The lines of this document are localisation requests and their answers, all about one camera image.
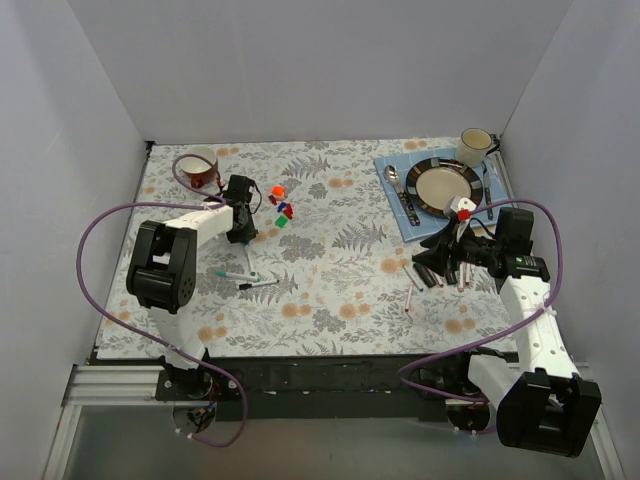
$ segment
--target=pink marker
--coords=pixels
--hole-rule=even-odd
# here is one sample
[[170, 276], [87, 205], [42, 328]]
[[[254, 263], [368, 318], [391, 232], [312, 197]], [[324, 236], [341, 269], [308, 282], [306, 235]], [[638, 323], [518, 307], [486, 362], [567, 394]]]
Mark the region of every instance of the pink marker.
[[464, 264], [460, 264], [460, 271], [458, 272], [458, 291], [464, 292]]
[[471, 285], [471, 264], [466, 263], [464, 269], [464, 284]]
[[409, 284], [409, 291], [407, 292], [407, 303], [404, 305], [404, 311], [409, 312], [409, 307], [411, 306], [411, 294], [413, 293], [413, 282]]

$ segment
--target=white wall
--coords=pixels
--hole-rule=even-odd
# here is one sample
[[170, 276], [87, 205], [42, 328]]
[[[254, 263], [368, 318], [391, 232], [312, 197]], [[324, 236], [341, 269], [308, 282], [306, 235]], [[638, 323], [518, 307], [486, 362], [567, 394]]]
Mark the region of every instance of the white wall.
[[[559, 322], [594, 369], [630, 479], [640, 478], [639, 45], [636, 0], [575, 0], [504, 134], [514, 190], [560, 223]], [[536, 251], [555, 258], [536, 218]]]
[[[33, 479], [99, 321], [75, 249], [91, 219], [133, 198], [144, 143], [66, 1], [0, 2], [0, 51], [0, 477]], [[101, 300], [126, 220], [90, 245]]]
[[571, 0], [69, 0], [160, 143], [502, 132]]

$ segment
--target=spoon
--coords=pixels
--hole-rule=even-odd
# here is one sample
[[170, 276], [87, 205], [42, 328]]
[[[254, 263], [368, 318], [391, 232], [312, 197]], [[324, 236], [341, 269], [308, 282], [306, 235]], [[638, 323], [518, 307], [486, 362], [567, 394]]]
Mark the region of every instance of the spoon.
[[405, 213], [407, 214], [407, 218], [409, 219], [409, 223], [411, 226], [415, 227], [420, 225], [420, 220], [418, 219], [418, 215], [416, 214], [413, 205], [411, 204], [411, 199], [402, 188], [402, 183], [400, 182], [400, 176], [398, 175], [398, 171], [395, 167], [391, 165], [387, 165], [384, 168], [384, 178], [386, 178], [389, 185], [391, 185], [396, 193], [398, 194], [398, 198], [400, 199], [400, 203], [402, 204], [402, 208], [404, 208]]
[[395, 167], [391, 165], [387, 165], [384, 167], [384, 178], [387, 179], [389, 185], [391, 185], [398, 195], [404, 193], [404, 189], [402, 188], [402, 184], [400, 183], [400, 176], [398, 175], [398, 171]]

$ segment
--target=pen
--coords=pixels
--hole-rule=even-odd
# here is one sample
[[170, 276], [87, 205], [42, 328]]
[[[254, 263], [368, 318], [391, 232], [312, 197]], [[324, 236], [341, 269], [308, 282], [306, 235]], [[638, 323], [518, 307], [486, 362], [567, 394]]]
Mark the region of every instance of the pen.
[[239, 273], [225, 272], [224, 270], [216, 270], [216, 275], [219, 275], [221, 277], [234, 278], [236, 280], [245, 280], [247, 282], [258, 281], [258, 277], [253, 277], [251, 275], [240, 275]]
[[436, 279], [431, 275], [431, 272], [427, 270], [427, 267], [419, 263], [414, 263], [413, 268], [427, 287], [431, 288], [436, 286]]
[[436, 282], [438, 282], [438, 285], [444, 287], [444, 280], [442, 279], [442, 277], [437, 273], [434, 273], [433, 276], [435, 277]]
[[413, 282], [409, 284], [409, 291], [407, 292], [407, 303], [404, 305], [404, 311], [409, 311], [409, 306], [411, 305], [411, 294], [413, 293]]
[[471, 264], [467, 263], [465, 265], [465, 275], [464, 275], [464, 284], [471, 285]]
[[247, 290], [254, 287], [266, 287], [267, 285], [274, 285], [279, 281], [280, 280], [267, 280], [265, 282], [243, 283], [242, 285], [238, 285], [238, 290]]
[[407, 274], [407, 277], [409, 277], [409, 280], [411, 280], [411, 282], [416, 286], [416, 288], [418, 289], [419, 292], [424, 292], [424, 287], [420, 285], [420, 283], [418, 282], [418, 279], [416, 278], [416, 276], [413, 274], [412, 271], [410, 271], [406, 266], [402, 266], [402, 268], [404, 268], [405, 273]]
[[458, 279], [456, 278], [456, 271], [447, 267], [444, 272], [444, 278], [447, 280], [447, 285], [455, 285], [458, 283]]
[[458, 273], [458, 291], [464, 292], [464, 263], [460, 263], [460, 272]]
[[252, 276], [256, 276], [256, 269], [253, 266], [253, 259], [251, 258], [251, 254], [249, 253], [249, 246], [247, 244], [244, 245], [244, 254], [247, 256], [247, 263], [249, 264], [249, 272]]

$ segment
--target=mug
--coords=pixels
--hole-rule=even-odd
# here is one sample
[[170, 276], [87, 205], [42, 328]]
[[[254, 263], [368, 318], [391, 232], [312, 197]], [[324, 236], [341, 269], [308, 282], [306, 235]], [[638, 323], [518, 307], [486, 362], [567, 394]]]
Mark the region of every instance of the mug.
[[180, 160], [180, 168], [191, 179], [191, 186], [193, 188], [202, 188], [207, 183], [211, 182], [214, 178], [216, 181], [220, 178], [218, 173], [218, 159], [216, 152], [211, 148], [205, 146], [191, 147], [184, 152], [185, 155], [198, 155], [206, 158], [214, 165], [211, 168], [206, 162], [203, 162], [197, 157], [186, 157]]
[[456, 160], [468, 167], [477, 167], [484, 157], [500, 148], [499, 143], [493, 142], [493, 138], [480, 128], [467, 128], [460, 135], [458, 148], [456, 148]]

